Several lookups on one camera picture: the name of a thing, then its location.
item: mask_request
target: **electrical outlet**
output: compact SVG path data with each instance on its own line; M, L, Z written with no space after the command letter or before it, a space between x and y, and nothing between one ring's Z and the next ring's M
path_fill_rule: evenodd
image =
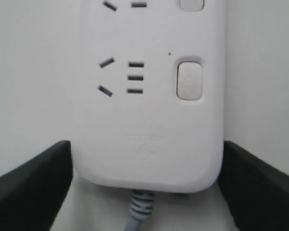
M225 7L192 1L83 1L73 155L89 181L173 193L215 182Z

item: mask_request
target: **gray cable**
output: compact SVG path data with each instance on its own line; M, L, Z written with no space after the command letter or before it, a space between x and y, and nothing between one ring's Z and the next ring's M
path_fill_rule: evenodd
M139 231L142 223L153 212L155 195L153 192L134 190L131 196L130 213L131 219L124 231Z

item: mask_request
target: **power switch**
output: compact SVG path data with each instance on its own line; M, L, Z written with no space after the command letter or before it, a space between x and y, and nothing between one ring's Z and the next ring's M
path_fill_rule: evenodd
M204 7L204 0L180 0L180 7L189 12L201 11Z
M178 68L177 95L182 100L198 100L202 95L202 66L184 62Z

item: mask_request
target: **power strip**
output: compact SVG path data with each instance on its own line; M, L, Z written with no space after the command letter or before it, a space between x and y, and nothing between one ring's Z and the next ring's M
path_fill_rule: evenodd
M223 157L224 0L87 0L76 170L113 187L193 193Z

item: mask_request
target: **socket hole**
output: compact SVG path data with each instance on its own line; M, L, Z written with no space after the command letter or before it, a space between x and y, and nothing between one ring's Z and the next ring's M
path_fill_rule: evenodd
M105 7L107 7L107 8L109 8L109 9L111 9L112 11L116 11L117 10L117 7L114 4L112 4L112 3L108 2L108 1L104 1L103 5Z
M99 86L98 90L100 90L102 93L104 93L105 95L108 95L109 97L112 96L112 92L106 88L104 88L103 86Z
M144 77L143 76L128 76L128 80L130 80L130 81L143 81Z
M137 8L144 8L147 7L147 1L146 0L133 0L131 2L132 7L137 7Z
M138 67L138 68L144 68L145 63L140 62L129 62L129 67Z
M143 94L144 90L142 89L127 89L128 94Z
M114 62L115 62L114 58L109 58L109 59L101 62L101 63L100 63L100 67L101 67L101 68L104 68L104 67L106 67L106 66L108 66L108 65L110 65L110 64L112 64L112 63L114 63Z

